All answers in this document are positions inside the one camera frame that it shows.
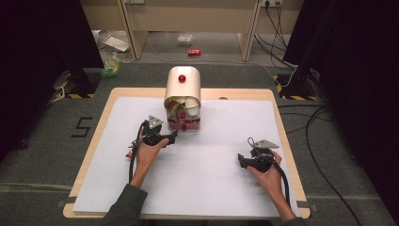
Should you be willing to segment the person's left hand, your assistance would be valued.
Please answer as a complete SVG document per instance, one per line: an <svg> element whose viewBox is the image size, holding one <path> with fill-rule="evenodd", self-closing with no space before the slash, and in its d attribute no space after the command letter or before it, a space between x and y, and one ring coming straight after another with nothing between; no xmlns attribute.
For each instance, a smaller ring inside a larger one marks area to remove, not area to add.
<svg viewBox="0 0 399 226"><path fill-rule="evenodd" d="M136 172L148 171L160 150L168 145L169 139L164 138L158 144L150 146L144 142L139 145L136 154Z"/></svg>

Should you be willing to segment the white table sheet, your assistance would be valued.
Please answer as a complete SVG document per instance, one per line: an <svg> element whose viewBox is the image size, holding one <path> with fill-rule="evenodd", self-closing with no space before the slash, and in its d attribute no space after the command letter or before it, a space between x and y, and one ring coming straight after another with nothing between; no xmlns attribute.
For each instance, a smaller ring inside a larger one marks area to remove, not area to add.
<svg viewBox="0 0 399 226"><path fill-rule="evenodd" d="M103 214L128 182L126 154L139 125L149 116L164 119L161 98L119 97L74 203L76 214ZM249 156L248 140L268 140L282 153L270 101L204 100L200 129L180 133L161 150L143 183L145 215L268 218L277 210L237 156Z"/></svg>

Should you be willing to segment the cream roll-top storage box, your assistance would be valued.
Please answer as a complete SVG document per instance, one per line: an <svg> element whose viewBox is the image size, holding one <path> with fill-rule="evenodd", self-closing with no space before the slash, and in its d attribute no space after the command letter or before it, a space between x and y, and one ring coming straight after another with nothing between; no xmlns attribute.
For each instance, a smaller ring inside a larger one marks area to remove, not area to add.
<svg viewBox="0 0 399 226"><path fill-rule="evenodd" d="M198 69L176 66L169 71L164 107L170 131L198 132L201 107Z"/></svg>

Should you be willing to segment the green plastic bag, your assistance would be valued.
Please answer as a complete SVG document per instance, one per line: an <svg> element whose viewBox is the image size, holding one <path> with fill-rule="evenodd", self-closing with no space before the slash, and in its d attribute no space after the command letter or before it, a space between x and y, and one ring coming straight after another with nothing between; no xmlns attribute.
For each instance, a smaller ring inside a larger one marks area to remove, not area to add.
<svg viewBox="0 0 399 226"><path fill-rule="evenodd" d="M101 71L102 77L116 77L120 74L122 60L117 52L113 52L112 56L104 61L104 68Z"/></svg>

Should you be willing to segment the beige wooden desk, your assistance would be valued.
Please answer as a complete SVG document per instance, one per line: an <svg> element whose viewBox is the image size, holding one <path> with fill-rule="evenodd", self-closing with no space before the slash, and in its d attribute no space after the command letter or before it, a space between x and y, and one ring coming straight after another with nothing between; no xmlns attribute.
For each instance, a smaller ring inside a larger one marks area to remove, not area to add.
<svg viewBox="0 0 399 226"><path fill-rule="evenodd" d="M241 58L249 60L253 36L293 32L304 0L282 0L261 7L261 0L79 0L93 30L123 30L131 56L141 58L152 31L235 33Z"/></svg>

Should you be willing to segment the black stand base striped tape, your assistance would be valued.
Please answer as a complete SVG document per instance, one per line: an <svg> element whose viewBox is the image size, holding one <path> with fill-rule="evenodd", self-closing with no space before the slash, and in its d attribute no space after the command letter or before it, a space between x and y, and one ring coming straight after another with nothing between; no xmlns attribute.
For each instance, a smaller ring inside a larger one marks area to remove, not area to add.
<svg viewBox="0 0 399 226"><path fill-rule="evenodd" d="M83 70L81 77L72 75L69 71L62 73L55 83L53 102L64 98L82 99L93 98L100 83L100 69L88 68Z"/></svg>
<svg viewBox="0 0 399 226"><path fill-rule="evenodd" d="M279 97L285 100L316 101L317 96L311 81L307 77L294 79L292 73L273 76Z"/></svg>

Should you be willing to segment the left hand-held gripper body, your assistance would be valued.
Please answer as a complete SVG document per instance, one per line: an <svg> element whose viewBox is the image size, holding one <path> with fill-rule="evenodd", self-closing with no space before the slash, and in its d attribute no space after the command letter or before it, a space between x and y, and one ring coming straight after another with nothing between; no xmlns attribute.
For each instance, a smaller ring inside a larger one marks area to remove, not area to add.
<svg viewBox="0 0 399 226"><path fill-rule="evenodd" d="M156 145L164 137L160 134L163 121L150 115L147 120L143 122L141 130L141 137L147 145Z"/></svg>

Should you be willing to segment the clear plastic packet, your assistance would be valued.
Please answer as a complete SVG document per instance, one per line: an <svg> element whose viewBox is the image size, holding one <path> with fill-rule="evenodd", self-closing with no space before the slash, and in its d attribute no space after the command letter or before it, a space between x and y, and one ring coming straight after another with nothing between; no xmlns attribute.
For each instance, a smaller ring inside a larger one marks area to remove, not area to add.
<svg viewBox="0 0 399 226"><path fill-rule="evenodd" d="M194 36L191 34L180 34L177 43L181 45L190 45L194 41Z"/></svg>

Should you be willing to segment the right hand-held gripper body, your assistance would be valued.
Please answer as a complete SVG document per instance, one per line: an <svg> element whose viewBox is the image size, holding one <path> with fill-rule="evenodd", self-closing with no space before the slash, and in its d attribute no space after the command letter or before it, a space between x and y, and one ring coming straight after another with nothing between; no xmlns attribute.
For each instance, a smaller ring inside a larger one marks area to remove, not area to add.
<svg viewBox="0 0 399 226"><path fill-rule="evenodd" d="M252 147L250 151L252 156L250 166L259 172L268 171L275 162L275 157L271 150L277 149L278 145L266 139L257 142L251 141L249 145Z"/></svg>

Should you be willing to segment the black curtain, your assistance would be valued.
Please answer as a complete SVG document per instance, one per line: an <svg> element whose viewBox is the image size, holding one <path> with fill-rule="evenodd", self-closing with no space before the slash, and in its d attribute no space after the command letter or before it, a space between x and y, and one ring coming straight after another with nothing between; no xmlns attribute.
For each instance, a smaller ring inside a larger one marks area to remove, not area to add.
<svg viewBox="0 0 399 226"><path fill-rule="evenodd" d="M65 71L103 66L80 0L0 0L0 162Z"/></svg>
<svg viewBox="0 0 399 226"><path fill-rule="evenodd" d="M399 0L303 0L285 60L314 68L350 149L399 224Z"/></svg>

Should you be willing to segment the person's right hand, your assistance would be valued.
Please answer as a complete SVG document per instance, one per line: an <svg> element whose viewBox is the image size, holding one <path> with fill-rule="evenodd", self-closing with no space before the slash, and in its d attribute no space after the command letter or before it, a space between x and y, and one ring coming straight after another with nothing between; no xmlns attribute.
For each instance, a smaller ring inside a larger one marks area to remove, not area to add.
<svg viewBox="0 0 399 226"><path fill-rule="evenodd" d="M271 198L282 197L281 175L279 169L271 166L266 172L259 172L255 168L248 166L247 171L256 179L255 186L260 186Z"/></svg>

